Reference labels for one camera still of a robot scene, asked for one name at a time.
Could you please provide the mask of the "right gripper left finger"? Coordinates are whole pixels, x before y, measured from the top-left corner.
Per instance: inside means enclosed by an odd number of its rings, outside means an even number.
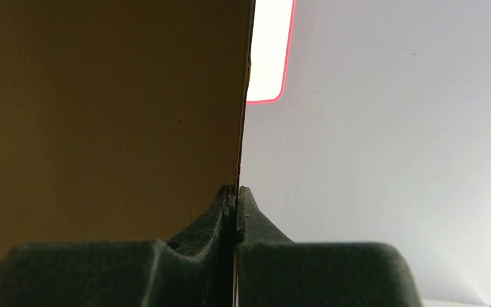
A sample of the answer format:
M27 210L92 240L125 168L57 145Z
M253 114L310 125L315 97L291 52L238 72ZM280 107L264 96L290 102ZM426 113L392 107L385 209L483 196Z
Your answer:
M30 242L0 260L0 306L233 306L235 188L168 240Z

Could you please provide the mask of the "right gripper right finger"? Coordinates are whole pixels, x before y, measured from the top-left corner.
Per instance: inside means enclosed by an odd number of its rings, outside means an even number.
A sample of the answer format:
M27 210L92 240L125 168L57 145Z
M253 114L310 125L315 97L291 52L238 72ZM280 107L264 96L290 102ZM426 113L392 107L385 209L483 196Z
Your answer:
M380 242L307 242L287 237L248 187L237 201L239 306L421 306L411 270Z

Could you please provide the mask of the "brown cardboard box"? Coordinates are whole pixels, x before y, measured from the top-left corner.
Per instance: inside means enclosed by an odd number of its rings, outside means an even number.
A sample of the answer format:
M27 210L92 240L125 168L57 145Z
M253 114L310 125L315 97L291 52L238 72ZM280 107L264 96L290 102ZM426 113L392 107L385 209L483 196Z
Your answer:
M254 1L0 1L0 260L166 240L237 180Z

